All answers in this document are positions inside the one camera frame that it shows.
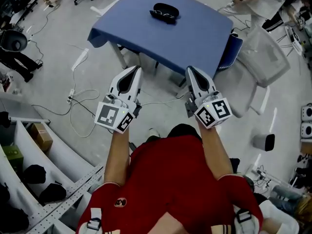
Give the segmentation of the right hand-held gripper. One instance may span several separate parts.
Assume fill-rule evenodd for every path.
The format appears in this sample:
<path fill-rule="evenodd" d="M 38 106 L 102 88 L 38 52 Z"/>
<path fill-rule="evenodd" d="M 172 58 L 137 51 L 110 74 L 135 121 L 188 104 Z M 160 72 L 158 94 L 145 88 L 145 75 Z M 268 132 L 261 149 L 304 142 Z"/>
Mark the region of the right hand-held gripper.
<path fill-rule="evenodd" d="M 194 116 L 206 129 L 215 127 L 232 116 L 229 103 L 219 91 L 215 91 L 212 78 L 201 69 L 188 66 L 186 83 L 191 92 L 185 103 L 188 117 Z"/>

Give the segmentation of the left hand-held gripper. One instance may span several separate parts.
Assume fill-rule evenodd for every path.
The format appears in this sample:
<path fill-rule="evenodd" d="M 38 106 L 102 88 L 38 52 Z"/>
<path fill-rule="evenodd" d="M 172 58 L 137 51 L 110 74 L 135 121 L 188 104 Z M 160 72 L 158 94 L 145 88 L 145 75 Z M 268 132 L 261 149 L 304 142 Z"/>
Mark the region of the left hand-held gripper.
<path fill-rule="evenodd" d="M 98 104 L 95 116 L 96 124 L 118 133 L 124 133 L 128 129 L 142 108 L 137 99 L 142 84 L 142 68 L 126 68 L 119 76 L 122 74 L 124 75 L 120 78 L 114 77 L 112 88 Z"/>

